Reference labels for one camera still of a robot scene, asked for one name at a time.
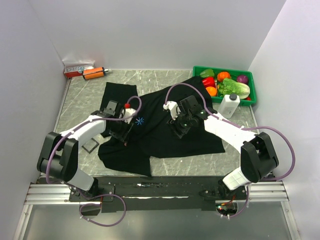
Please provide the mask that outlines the black garment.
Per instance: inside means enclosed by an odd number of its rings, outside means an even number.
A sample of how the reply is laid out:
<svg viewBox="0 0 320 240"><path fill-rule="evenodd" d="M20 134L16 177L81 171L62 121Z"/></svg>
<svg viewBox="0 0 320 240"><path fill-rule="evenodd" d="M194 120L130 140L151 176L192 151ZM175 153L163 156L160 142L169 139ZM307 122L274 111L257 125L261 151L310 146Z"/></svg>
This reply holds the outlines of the black garment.
<svg viewBox="0 0 320 240"><path fill-rule="evenodd" d="M142 105L135 116L128 143L111 137L100 145L98 157L108 169L133 174L151 175L150 157L181 158L206 154L224 153L221 138L205 131L204 127L193 127L179 139L167 124L170 114L163 110L165 97L179 102L195 96L202 106L211 107L211 96L205 89L202 79L193 76L170 90L166 87L142 95L140 100L129 98L136 96L136 85L107 82L100 107L103 109L109 101L120 104L129 103L133 109Z"/></svg>

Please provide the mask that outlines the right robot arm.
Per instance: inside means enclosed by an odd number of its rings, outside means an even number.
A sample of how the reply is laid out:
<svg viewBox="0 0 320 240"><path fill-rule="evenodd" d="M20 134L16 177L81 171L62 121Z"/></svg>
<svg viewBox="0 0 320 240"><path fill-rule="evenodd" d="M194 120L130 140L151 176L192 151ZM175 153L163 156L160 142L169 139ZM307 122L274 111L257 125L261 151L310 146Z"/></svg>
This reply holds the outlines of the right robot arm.
<svg viewBox="0 0 320 240"><path fill-rule="evenodd" d="M182 138L193 127L203 127L206 132L221 138L239 152L240 166L218 181L218 193L223 199L230 199L241 186L261 181L279 165L267 133L255 133L231 124L218 112L199 104L193 95L179 103L167 101L163 109L170 113L168 124L178 138Z"/></svg>

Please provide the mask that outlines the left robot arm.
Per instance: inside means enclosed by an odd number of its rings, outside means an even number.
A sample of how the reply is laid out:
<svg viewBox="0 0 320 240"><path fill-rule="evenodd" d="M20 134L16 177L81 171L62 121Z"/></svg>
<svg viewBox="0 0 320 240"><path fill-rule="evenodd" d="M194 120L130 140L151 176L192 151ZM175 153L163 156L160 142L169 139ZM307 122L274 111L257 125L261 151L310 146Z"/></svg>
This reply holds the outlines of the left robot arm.
<svg viewBox="0 0 320 240"><path fill-rule="evenodd" d="M127 143L137 110L129 103L109 101L103 109L92 112L78 125L44 139L37 170L45 174L48 184L61 182L79 192L87 201L99 195L98 179L79 168L79 149L99 134L109 134Z"/></svg>

